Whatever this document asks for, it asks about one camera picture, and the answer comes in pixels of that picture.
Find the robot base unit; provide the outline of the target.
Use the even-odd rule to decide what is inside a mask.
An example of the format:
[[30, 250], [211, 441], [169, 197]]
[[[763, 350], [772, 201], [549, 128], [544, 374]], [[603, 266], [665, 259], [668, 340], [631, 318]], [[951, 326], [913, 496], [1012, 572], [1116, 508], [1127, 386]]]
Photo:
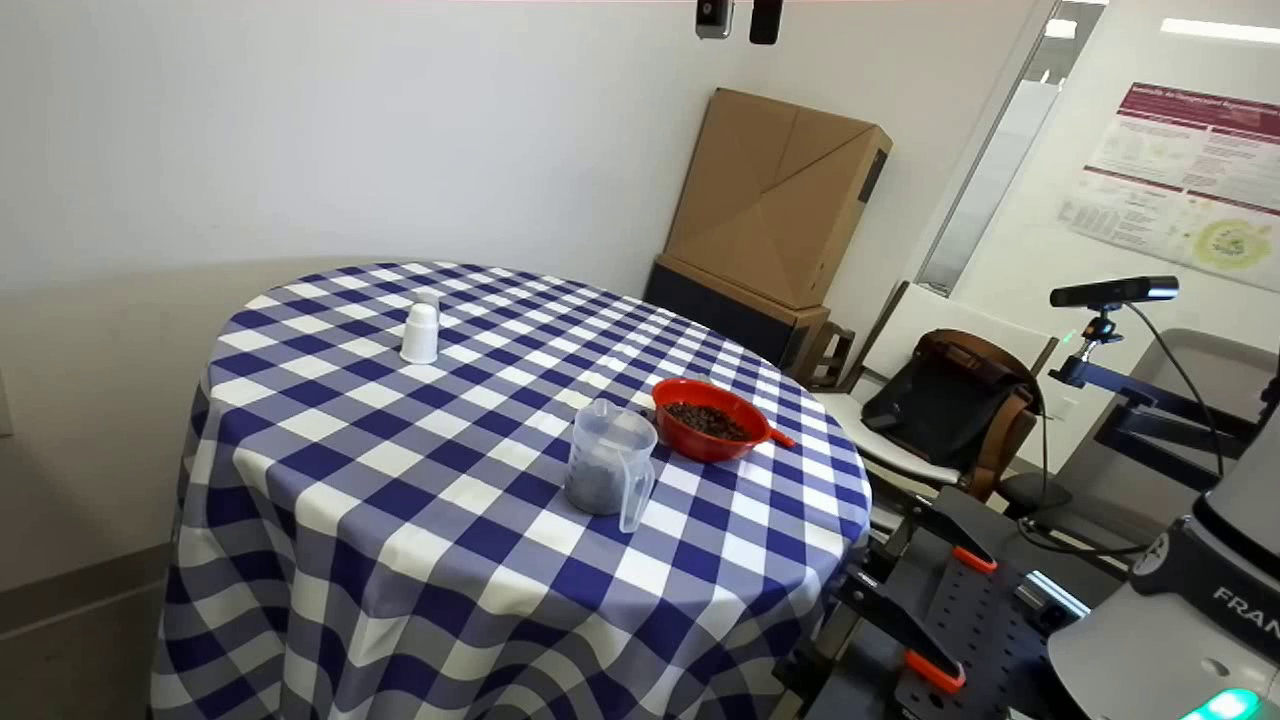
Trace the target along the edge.
[[1280, 720], [1280, 420], [1047, 662], [1089, 720]]

